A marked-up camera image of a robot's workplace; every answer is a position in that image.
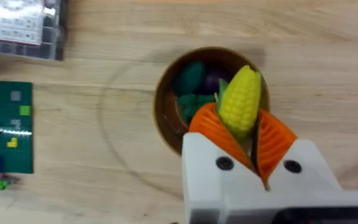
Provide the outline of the left gripper white and orange right finger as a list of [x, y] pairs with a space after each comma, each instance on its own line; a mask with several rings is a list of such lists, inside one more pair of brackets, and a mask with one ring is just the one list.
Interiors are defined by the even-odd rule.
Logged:
[[254, 162], [267, 191], [341, 190], [315, 143], [296, 134], [266, 110], [259, 110], [254, 134]]

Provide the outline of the left gripper white and orange left finger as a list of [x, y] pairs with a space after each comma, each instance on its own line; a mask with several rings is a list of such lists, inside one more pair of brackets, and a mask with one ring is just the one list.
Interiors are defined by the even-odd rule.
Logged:
[[187, 223], [263, 223], [252, 197], [264, 185], [241, 145], [225, 128], [216, 104], [202, 106], [182, 144]]

